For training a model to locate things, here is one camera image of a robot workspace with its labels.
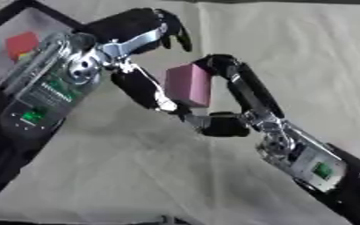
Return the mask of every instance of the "pink cube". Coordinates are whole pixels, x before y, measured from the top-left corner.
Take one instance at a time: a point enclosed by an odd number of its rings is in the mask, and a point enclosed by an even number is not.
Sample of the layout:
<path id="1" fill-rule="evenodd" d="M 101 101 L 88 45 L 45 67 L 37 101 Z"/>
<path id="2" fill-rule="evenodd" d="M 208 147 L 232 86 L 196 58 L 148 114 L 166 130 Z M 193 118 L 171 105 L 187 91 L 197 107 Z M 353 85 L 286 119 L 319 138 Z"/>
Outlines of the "pink cube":
<path id="1" fill-rule="evenodd" d="M 168 69 L 166 73 L 166 95 L 189 107 L 208 107 L 211 86 L 212 76 L 195 64 Z"/>

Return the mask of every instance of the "robotic hand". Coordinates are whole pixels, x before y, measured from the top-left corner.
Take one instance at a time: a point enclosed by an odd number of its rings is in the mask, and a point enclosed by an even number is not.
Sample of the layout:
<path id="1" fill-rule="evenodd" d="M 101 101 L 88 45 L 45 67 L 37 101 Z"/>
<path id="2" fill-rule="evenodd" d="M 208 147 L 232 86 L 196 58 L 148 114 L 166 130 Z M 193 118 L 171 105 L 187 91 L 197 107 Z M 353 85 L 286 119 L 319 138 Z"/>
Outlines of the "robotic hand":
<path id="1" fill-rule="evenodd" d="M 360 159 L 317 140 L 287 120 L 246 63 L 223 54 L 208 55 L 194 63 L 211 75 L 224 77 L 241 106 L 241 113 L 232 114 L 232 125 L 224 122 L 226 129 L 246 134 L 239 132 L 239 127 L 252 128 L 263 134 L 256 146 L 263 160 L 291 176 L 318 201 L 360 225 Z M 212 135 L 223 128 L 212 125 Z"/>
<path id="2" fill-rule="evenodd" d="M 133 9 L 44 39 L 0 81 L 0 191 L 30 163 L 69 112 L 100 84 L 102 71 L 140 68 L 129 56 L 191 40 L 170 12 Z"/>
<path id="3" fill-rule="evenodd" d="M 212 54 L 194 64 L 211 76 L 227 80 L 227 88 L 241 106 L 239 112 L 193 115 L 187 105 L 166 97 L 158 82 L 136 66 L 131 65 L 130 71 L 137 76 L 114 73 L 112 80 L 142 106 L 175 114 L 201 134 L 247 136 L 250 129 L 263 134 L 263 140 L 256 146 L 263 160 L 291 176 L 297 185 L 331 210 L 360 225 L 360 159 L 317 140 L 287 120 L 246 63 L 232 55 Z M 129 77 L 138 77 L 140 85 L 133 89 Z"/>

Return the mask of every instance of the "red cube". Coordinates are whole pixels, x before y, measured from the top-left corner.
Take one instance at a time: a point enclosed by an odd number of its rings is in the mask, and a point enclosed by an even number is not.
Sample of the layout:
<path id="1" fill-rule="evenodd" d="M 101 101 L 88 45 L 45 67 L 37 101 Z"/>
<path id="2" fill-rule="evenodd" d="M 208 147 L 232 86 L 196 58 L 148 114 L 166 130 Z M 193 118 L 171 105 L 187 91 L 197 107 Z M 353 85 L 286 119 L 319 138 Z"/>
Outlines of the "red cube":
<path id="1" fill-rule="evenodd" d="M 15 62 L 20 55 L 30 52 L 39 44 L 38 38 L 33 32 L 21 33 L 8 38 L 5 42 L 8 56 Z"/>

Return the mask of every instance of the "black frame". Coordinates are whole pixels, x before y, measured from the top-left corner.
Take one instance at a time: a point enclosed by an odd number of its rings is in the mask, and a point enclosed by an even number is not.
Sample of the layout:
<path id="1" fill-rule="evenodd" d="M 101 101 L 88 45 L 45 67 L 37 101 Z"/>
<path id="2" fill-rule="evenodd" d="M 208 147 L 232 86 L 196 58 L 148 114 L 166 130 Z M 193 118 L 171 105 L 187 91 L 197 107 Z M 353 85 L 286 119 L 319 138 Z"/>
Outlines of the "black frame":
<path id="1" fill-rule="evenodd" d="M 83 27 L 82 23 L 43 3 L 40 3 L 37 0 L 16 0 L 15 2 L 3 7 L 3 9 L 0 10 L 0 26 L 16 17 L 20 12 L 29 8 L 36 9 L 75 30 L 82 29 Z"/>

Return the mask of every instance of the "white tablecloth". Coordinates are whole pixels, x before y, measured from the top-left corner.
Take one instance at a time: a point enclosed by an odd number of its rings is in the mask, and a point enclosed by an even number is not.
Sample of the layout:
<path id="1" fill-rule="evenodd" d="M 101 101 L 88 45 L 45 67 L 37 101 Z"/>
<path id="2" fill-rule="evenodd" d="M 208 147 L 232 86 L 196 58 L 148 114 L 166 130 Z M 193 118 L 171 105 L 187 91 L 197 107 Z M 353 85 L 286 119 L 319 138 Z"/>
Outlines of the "white tablecloth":
<path id="1" fill-rule="evenodd" d="M 195 51 L 159 49 L 135 57 L 140 65 L 162 79 L 165 69 L 205 54 L 233 54 L 261 77 L 287 118 L 360 157 L 359 5 L 44 2 L 83 22 L 132 7 L 173 11 Z M 6 35 L 30 26 L 41 35 L 66 29 L 35 12 L 18 19 L 0 30 L 0 76 L 11 67 Z M 220 80 L 212 97 L 212 110 L 237 109 Z M 0 193 L 0 219 L 117 224 L 174 214 L 206 225 L 348 224 L 260 159 L 260 138 L 194 134 L 176 118 L 140 108 L 107 80 Z"/>

